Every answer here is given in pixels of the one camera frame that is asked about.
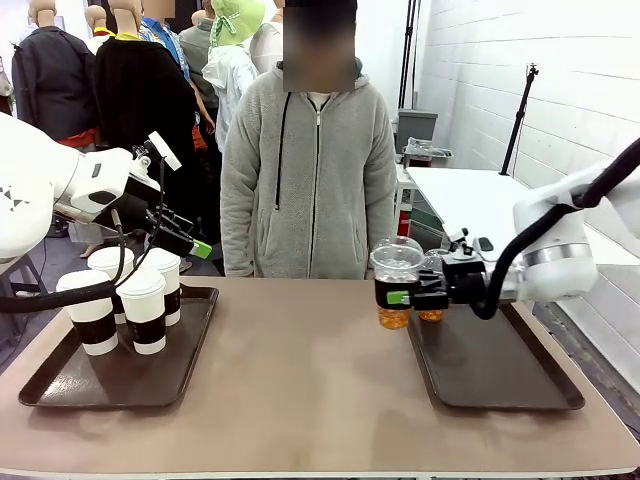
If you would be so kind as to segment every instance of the paper cup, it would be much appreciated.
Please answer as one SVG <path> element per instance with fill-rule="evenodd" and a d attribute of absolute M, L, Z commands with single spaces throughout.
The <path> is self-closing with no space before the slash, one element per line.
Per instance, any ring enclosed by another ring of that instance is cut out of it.
<path fill-rule="evenodd" d="M 94 270 L 72 272 L 58 281 L 56 291 L 65 292 L 108 281 L 109 275 L 104 272 Z M 116 322 L 110 299 L 69 305 L 66 308 L 87 355 L 104 355 L 118 346 Z"/>
<path fill-rule="evenodd" d="M 122 270 L 121 279 L 125 279 L 127 275 L 133 270 L 133 261 L 135 256 L 133 252 L 128 248 L 124 249 L 124 269 Z M 113 280 L 118 273 L 118 265 L 120 264 L 120 247 L 102 248 L 93 253 L 87 260 L 87 264 L 91 270 L 99 270 L 109 275 L 109 278 Z M 124 315 L 124 307 L 120 301 L 120 297 L 114 295 L 111 298 L 113 302 L 113 313 L 116 317 L 116 323 L 126 323 Z"/>
<path fill-rule="evenodd" d="M 153 355 L 167 344 L 164 318 L 166 281 L 154 270 L 138 270 L 117 292 L 122 299 L 133 346 L 142 355 Z"/>
<path fill-rule="evenodd" d="M 141 269 L 155 270 L 164 276 L 164 314 L 167 327 L 180 321 L 180 257 L 162 248 L 152 248 L 140 264 Z"/>

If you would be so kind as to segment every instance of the brick wall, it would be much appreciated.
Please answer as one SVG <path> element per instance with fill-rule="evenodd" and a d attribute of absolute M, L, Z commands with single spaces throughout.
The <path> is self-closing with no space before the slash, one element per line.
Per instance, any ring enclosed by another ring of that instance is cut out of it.
<path fill-rule="evenodd" d="M 530 62 L 541 72 L 512 160 L 518 180 L 555 182 L 640 137 L 640 2 L 424 1 L 418 107 L 439 114 L 434 142 L 454 151 L 454 168 L 502 165 Z M 588 220 L 640 256 L 610 205 Z M 592 293 L 561 305 L 640 390 L 640 269 L 600 272 Z"/>

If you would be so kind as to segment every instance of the hoodie drawstring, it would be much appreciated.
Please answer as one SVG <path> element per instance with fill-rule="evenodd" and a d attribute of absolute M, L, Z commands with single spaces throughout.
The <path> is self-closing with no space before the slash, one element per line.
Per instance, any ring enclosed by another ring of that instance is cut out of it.
<path fill-rule="evenodd" d="M 282 112 L 282 127 L 280 127 L 280 151 L 278 153 L 278 180 L 276 183 L 276 210 L 280 210 L 280 183 L 282 180 L 282 148 L 284 147 L 284 127 L 287 121 L 287 110 L 289 109 L 289 100 L 291 100 L 291 92 L 287 94 L 287 100 L 284 103 Z"/>

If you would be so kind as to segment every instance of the clear plastic cup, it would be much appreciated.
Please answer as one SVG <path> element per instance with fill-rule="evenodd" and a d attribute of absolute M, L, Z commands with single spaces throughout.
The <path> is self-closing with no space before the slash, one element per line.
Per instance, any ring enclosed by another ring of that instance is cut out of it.
<path fill-rule="evenodd" d="M 449 252 L 442 248 L 435 248 L 433 250 L 429 250 L 424 255 L 424 265 L 423 268 L 425 270 L 431 270 L 435 274 L 442 274 L 442 257 Z M 429 310 L 425 312 L 420 312 L 420 319 L 425 322 L 430 323 L 438 323 L 441 322 L 444 318 L 444 312 L 442 310 Z"/>
<path fill-rule="evenodd" d="M 411 238 L 393 237 L 378 243 L 371 252 L 376 280 L 376 301 L 380 324 L 392 330 L 409 325 L 411 307 L 397 305 L 381 307 L 386 303 L 387 292 L 407 289 L 420 281 L 420 270 L 424 263 L 422 247 Z"/>

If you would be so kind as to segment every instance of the green hat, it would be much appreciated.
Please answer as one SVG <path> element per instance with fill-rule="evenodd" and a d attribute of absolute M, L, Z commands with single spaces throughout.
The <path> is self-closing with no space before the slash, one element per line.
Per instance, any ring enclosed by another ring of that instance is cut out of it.
<path fill-rule="evenodd" d="M 211 45 L 240 45 L 258 31 L 265 6 L 260 0 L 212 0 L 216 19 L 211 28 Z"/>

